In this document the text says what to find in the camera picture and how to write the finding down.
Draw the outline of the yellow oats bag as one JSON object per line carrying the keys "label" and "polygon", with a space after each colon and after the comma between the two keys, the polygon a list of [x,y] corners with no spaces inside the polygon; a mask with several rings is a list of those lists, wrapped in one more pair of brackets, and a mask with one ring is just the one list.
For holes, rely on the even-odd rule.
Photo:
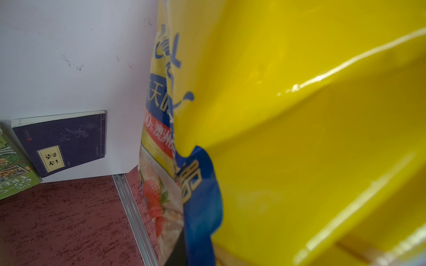
{"label": "yellow oats bag", "polygon": [[161,266],[426,263],[424,1],[159,1]]}

